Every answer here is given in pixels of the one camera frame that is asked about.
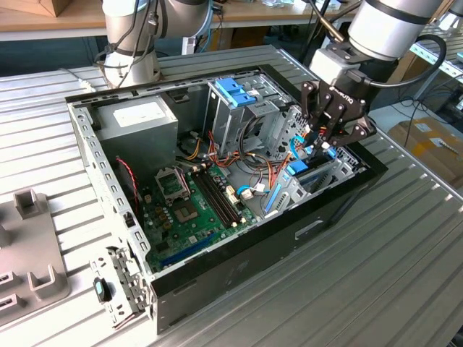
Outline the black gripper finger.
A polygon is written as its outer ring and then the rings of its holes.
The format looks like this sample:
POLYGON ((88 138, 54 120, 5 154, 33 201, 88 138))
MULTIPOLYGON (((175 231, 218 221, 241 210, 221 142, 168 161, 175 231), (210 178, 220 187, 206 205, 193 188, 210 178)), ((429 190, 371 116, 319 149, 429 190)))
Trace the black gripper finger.
POLYGON ((368 116, 354 121, 338 123, 332 129, 326 129, 326 142, 331 147, 343 147, 364 140, 377 133, 375 124, 368 116))
POLYGON ((324 142, 340 147, 343 131, 343 92, 323 81, 305 81, 301 89, 302 117, 307 121, 303 146, 319 148, 324 142))

